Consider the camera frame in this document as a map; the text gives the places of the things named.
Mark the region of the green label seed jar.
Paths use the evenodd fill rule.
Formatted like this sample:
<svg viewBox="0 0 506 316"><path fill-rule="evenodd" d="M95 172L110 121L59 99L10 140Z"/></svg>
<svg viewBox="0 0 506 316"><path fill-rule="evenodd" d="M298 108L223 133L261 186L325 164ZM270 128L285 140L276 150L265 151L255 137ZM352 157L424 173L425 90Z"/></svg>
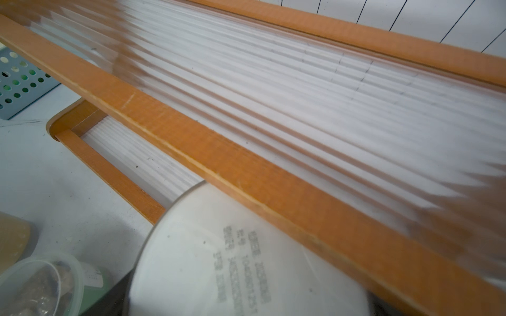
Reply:
<svg viewBox="0 0 506 316"><path fill-rule="evenodd" d="M1 315L81 315L112 286L108 270L73 255L33 255L1 274Z"/></svg>

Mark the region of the yellow label seed jar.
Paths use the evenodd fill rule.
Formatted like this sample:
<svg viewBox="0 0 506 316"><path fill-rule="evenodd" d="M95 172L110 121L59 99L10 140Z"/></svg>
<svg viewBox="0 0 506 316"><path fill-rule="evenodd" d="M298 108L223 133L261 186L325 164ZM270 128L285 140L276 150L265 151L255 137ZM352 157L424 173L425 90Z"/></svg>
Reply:
<svg viewBox="0 0 506 316"><path fill-rule="evenodd" d="M30 242L30 223L1 212L1 273L22 259Z"/></svg>

